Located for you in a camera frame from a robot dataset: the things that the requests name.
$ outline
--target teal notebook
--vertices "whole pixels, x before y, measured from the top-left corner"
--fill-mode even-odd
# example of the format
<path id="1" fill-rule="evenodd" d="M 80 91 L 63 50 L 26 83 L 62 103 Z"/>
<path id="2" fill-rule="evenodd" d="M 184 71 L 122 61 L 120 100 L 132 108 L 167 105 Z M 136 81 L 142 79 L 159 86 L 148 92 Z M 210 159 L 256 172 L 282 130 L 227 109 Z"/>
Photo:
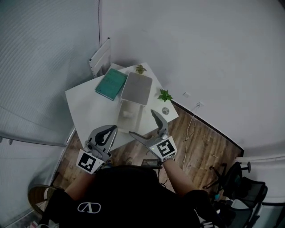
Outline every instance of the teal notebook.
<path id="1" fill-rule="evenodd" d="M 128 76 L 115 69 L 110 69 L 109 72 L 100 81 L 95 91 L 110 100 L 114 100 L 120 89 L 126 82 Z"/>

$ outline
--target white wall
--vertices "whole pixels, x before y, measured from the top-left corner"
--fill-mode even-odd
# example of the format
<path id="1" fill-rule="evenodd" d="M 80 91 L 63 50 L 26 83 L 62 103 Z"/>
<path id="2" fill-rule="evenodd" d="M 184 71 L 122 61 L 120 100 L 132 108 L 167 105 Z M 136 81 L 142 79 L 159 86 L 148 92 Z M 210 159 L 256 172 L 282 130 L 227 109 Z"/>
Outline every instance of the white wall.
<path id="1" fill-rule="evenodd" d="M 174 100 L 244 149 L 285 138 L 285 10 L 277 0 L 102 1 L 113 61 L 147 62 Z M 190 99 L 182 96 L 191 94 Z"/>
<path id="2" fill-rule="evenodd" d="M 270 157 L 285 156 L 285 140 L 280 141 L 278 143 L 264 145 L 260 147 L 247 148 L 245 156 L 246 157 L 258 156 L 263 158 L 266 158 L 268 156 Z"/>

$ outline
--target gray curtain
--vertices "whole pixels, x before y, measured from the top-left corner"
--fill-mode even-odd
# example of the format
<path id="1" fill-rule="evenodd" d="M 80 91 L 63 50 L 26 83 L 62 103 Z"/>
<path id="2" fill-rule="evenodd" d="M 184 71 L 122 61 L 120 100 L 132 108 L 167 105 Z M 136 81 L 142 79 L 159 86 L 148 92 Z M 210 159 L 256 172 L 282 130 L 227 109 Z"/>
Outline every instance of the gray curtain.
<path id="1" fill-rule="evenodd" d="M 65 91 L 93 78 L 98 0 L 0 1 L 0 136 L 65 145 Z"/>

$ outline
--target small plant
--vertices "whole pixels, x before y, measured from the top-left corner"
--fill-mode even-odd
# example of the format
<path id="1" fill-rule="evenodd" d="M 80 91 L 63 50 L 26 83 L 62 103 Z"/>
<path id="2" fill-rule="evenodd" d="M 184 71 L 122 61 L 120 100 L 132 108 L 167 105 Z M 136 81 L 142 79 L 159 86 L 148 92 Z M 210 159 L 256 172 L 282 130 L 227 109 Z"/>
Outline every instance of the small plant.
<path id="1" fill-rule="evenodd" d="M 144 71 L 147 71 L 142 65 L 138 64 L 135 70 L 137 73 L 143 74 Z"/>
<path id="2" fill-rule="evenodd" d="M 172 99 L 172 96 L 168 94 L 168 90 L 160 89 L 160 93 L 161 95 L 158 99 L 163 99 L 164 102 Z"/>

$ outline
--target logo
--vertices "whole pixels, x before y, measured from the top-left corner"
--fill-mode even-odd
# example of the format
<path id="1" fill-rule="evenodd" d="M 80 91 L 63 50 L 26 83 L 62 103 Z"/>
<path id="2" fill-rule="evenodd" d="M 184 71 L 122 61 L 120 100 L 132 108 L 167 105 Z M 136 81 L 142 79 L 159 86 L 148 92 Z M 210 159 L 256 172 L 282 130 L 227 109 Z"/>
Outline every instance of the logo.
<path id="1" fill-rule="evenodd" d="M 38 226 L 37 226 L 37 228 L 59 228 L 59 223 L 57 223 L 57 224 L 54 224 L 54 225 L 51 225 L 51 226 L 48 226 L 48 225 L 45 225 L 45 224 L 39 224 Z"/>
<path id="2" fill-rule="evenodd" d="M 169 140 L 165 140 L 161 144 L 158 144 L 157 148 L 163 157 L 175 151 Z"/>
<path id="3" fill-rule="evenodd" d="M 87 212 L 90 214 L 97 214 L 101 210 L 101 205 L 98 203 L 85 202 L 79 204 L 77 207 L 79 212 Z"/>
<path id="4" fill-rule="evenodd" d="M 83 153 L 78 166 L 82 167 L 83 169 L 91 172 L 94 164 L 95 164 L 96 159 L 89 156 L 87 153 Z"/>

